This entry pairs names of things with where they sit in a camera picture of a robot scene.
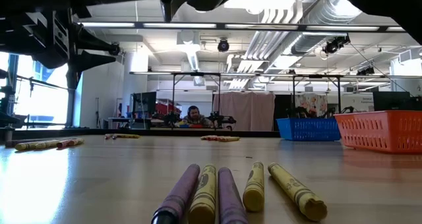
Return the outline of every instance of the person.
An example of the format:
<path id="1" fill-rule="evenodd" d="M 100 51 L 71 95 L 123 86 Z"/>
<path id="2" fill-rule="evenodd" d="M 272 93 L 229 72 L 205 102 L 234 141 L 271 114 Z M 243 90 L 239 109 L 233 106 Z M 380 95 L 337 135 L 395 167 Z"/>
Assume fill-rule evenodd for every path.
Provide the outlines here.
<path id="1" fill-rule="evenodd" d="M 199 113 L 198 107 L 192 105 L 187 110 L 187 116 L 183 118 L 183 122 L 190 125 L 202 125 L 204 128 L 211 128 L 212 122 L 204 115 Z"/>

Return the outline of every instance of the blue basket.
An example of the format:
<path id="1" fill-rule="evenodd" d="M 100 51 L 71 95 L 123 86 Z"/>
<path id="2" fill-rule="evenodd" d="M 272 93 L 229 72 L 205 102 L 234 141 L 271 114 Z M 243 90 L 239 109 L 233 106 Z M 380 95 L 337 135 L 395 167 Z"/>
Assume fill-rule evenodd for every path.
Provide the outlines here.
<path id="1" fill-rule="evenodd" d="M 280 136 L 286 140 L 340 140 L 336 119 L 277 119 L 277 124 Z"/>

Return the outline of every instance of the table surface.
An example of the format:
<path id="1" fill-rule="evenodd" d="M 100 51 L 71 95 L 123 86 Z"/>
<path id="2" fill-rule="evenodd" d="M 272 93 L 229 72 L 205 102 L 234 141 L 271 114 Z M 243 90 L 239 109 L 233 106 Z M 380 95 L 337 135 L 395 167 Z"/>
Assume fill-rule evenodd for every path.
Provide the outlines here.
<path id="1" fill-rule="evenodd" d="M 256 160 L 265 167 L 278 162 L 318 194 L 328 206 L 323 223 L 422 219 L 420 155 L 279 138 L 228 143 L 195 137 L 83 138 L 85 144 L 64 150 L 0 148 L 1 223 L 149 223 L 191 163 L 229 167 L 242 196 Z M 266 169 L 265 196 L 264 211 L 248 213 L 249 223 L 310 223 Z"/>

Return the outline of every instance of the orange basket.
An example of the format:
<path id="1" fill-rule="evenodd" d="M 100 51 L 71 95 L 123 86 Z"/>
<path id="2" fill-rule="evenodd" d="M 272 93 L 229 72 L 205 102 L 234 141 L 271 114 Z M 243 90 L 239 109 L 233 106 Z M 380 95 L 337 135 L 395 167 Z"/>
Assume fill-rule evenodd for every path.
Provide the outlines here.
<path id="1" fill-rule="evenodd" d="M 342 143 L 389 153 L 422 153 L 422 111 L 335 115 Z"/>

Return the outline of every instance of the computer monitor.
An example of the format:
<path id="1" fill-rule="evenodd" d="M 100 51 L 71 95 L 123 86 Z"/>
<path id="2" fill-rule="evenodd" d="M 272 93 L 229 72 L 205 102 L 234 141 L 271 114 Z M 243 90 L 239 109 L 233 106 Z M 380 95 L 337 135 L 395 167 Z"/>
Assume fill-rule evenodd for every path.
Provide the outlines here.
<path id="1" fill-rule="evenodd" d="M 133 94 L 133 112 L 147 112 L 153 115 L 156 112 L 157 92 Z"/>
<path id="2" fill-rule="evenodd" d="M 406 102 L 410 99 L 409 92 L 373 92 L 374 110 L 405 110 Z"/>

